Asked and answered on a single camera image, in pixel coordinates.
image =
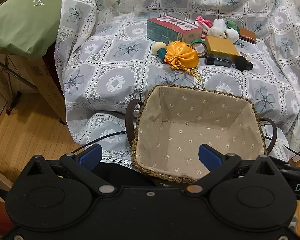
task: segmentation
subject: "orange satin pouch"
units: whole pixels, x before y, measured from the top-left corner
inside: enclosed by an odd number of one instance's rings
[[[184,70],[199,81],[201,74],[197,69],[199,57],[197,51],[189,44],[182,41],[174,41],[167,46],[167,54],[164,62],[171,65],[171,69]]]

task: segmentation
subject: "woven basket rim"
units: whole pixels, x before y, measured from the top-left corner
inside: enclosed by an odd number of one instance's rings
[[[154,177],[156,179],[162,179],[162,180],[170,181],[170,182],[193,183],[193,182],[196,181],[195,179],[189,179],[189,178],[185,178],[185,177],[177,177],[177,176],[172,176],[172,175],[167,175],[167,174],[161,174],[161,173],[156,172],[156,171],[151,171],[149,169],[146,169],[146,168],[140,166],[138,164],[138,162],[137,162],[137,153],[136,153],[136,151],[137,151],[137,143],[138,143],[138,127],[139,127],[139,122],[140,122],[140,119],[141,119],[141,116],[142,116],[143,109],[145,108],[146,103],[147,103],[150,95],[152,94],[152,92],[154,91],[154,89],[156,87],[177,87],[177,88],[187,88],[187,89],[193,89],[193,90],[207,91],[207,92],[212,92],[212,93],[216,93],[216,94],[231,96],[233,98],[239,98],[239,99],[243,99],[243,100],[248,101],[251,104],[253,112],[255,114],[255,118],[256,118],[256,121],[258,123],[258,127],[259,127],[259,130],[260,130],[260,135],[261,135],[261,138],[262,138],[264,154],[266,154],[266,141],[265,141],[265,137],[264,137],[264,134],[263,134],[263,131],[262,131],[262,128],[261,128],[261,124],[260,124],[260,121],[259,121],[259,117],[258,117],[257,111],[256,111],[256,109],[254,107],[254,104],[252,103],[252,101],[250,99],[245,98],[243,96],[236,96],[236,95],[233,95],[233,94],[229,94],[229,93],[226,93],[226,92],[221,92],[221,91],[216,91],[216,90],[208,90],[206,88],[199,89],[199,88],[189,87],[189,86],[165,85],[165,84],[164,85],[156,85],[156,86],[154,86],[149,91],[144,104],[140,107],[139,114],[138,114],[138,117],[137,117],[136,128],[134,129],[135,138],[132,141],[132,146],[131,146],[132,147],[132,163],[142,173],[144,173],[144,174],[146,174],[148,176]]]

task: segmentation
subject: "silver screw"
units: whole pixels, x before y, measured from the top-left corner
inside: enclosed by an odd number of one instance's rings
[[[153,197],[155,195],[155,193],[153,191],[148,191],[147,192],[147,196],[149,197]]]
[[[112,185],[102,185],[99,187],[99,191],[104,194],[109,194],[114,192],[115,188]]]
[[[288,240],[288,237],[287,237],[287,236],[280,236],[280,237],[278,238],[278,240]]]
[[[203,188],[199,185],[189,185],[187,187],[187,191],[190,193],[200,193],[203,190]]]
[[[22,236],[19,236],[19,235],[15,235],[13,237],[13,240],[24,240]]]

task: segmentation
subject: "green fabric cover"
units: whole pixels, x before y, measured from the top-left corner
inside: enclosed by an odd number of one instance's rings
[[[42,57],[55,42],[61,0],[8,0],[0,6],[0,53]]]
[[[228,29],[234,29],[234,30],[236,30],[236,31],[239,33],[239,35],[240,35],[240,28],[237,26],[237,24],[235,24],[234,21],[232,21],[232,20],[226,20],[226,25],[227,25],[227,28],[228,28]]]

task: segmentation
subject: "black strap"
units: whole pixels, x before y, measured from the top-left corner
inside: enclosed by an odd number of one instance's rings
[[[134,126],[133,126],[133,114],[134,114],[134,109],[136,105],[139,104],[139,106],[143,105],[143,102],[139,99],[133,99],[130,101],[128,104],[127,110],[126,110],[126,117],[125,117],[125,122],[126,122],[126,131],[127,131],[127,137],[128,137],[128,142],[130,146],[132,146],[132,141],[134,140]]]
[[[266,118],[266,117],[262,117],[259,119],[259,121],[266,121],[266,122],[269,122],[272,126],[272,130],[273,130],[273,136],[272,136],[272,139],[271,139],[271,142],[267,148],[267,155],[272,151],[274,145],[275,145],[275,142],[277,141],[277,136],[278,136],[278,132],[277,132],[277,126],[275,125],[274,121],[272,121],[271,119],[269,118]]]

